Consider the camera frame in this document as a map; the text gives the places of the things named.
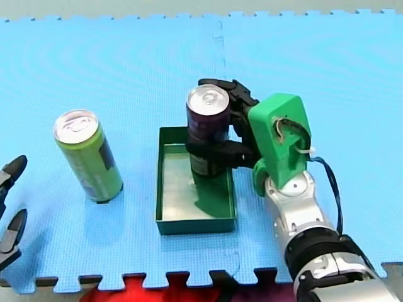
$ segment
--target can lid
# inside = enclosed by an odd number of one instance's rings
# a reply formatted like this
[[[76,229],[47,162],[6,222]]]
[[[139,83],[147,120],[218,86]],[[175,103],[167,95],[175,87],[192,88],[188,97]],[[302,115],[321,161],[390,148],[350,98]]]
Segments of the can lid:
[[[187,104],[199,115],[217,115],[228,108],[229,95],[216,85],[200,85],[189,93]]]
[[[72,110],[59,118],[54,125],[54,136],[62,143],[82,143],[98,129],[98,119],[88,110]]]

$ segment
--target green 3d-printed part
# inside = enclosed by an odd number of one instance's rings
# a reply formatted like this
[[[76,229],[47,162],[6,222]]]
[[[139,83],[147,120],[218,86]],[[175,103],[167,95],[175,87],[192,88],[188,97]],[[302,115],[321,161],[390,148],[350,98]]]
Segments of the green 3d-printed part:
[[[261,152],[262,159],[253,169],[254,188],[264,196],[264,180],[270,176],[278,189],[307,169],[307,156],[297,152],[304,138],[287,127],[282,127],[283,141],[275,131],[278,118],[300,123],[310,134],[307,115],[300,97],[292,94],[274,94],[248,113],[249,122]]]

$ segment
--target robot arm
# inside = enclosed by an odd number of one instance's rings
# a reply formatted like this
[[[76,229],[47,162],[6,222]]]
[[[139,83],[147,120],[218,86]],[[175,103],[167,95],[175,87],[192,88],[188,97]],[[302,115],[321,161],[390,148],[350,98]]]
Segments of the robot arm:
[[[308,172],[280,190],[267,179],[266,199],[298,302],[399,301],[354,241],[333,228]]]
[[[231,125],[242,142],[197,144],[189,153],[227,167],[253,168],[254,188],[265,196],[275,237],[298,302],[398,302],[361,249],[343,235],[336,178],[322,158],[310,157],[310,129],[302,100],[275,94],[259,102],[237,81],[199,80],[229,94]],[[339,210],[333,227],[318,205],[307,162],[324,165]]]
[[[0,170],[0,219],[6,209],[4,201],[8,191],[14,186],[14,183],[24,171],[26,164],[25,155],[21,155]],[[0,271],[21,256],[18,244],[25,230],[26,219],[26,209],[20,210],[3,233],[3,237],[0,239]]]

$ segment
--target green can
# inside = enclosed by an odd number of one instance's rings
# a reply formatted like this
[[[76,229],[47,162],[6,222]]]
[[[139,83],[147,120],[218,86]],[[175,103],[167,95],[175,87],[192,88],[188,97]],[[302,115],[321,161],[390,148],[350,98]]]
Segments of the green can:
[[[54,137],[88,197],[107,202],[123,189],[122,177],[94,113],[82,109],[63,114],[55,122]]]

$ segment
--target red object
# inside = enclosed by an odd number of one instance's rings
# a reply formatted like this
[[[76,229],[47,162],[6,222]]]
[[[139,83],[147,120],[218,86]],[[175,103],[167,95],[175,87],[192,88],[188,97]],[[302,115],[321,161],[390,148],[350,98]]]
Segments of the red object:
[[[221,293],[217,287],[187,288],[187,276],[183,275],[172,275],[168,280],[168,288],[152,290],[142,287],[141,277],[126,278],[126,290],[110,292],[94,288],[80,302],[216,302]]]

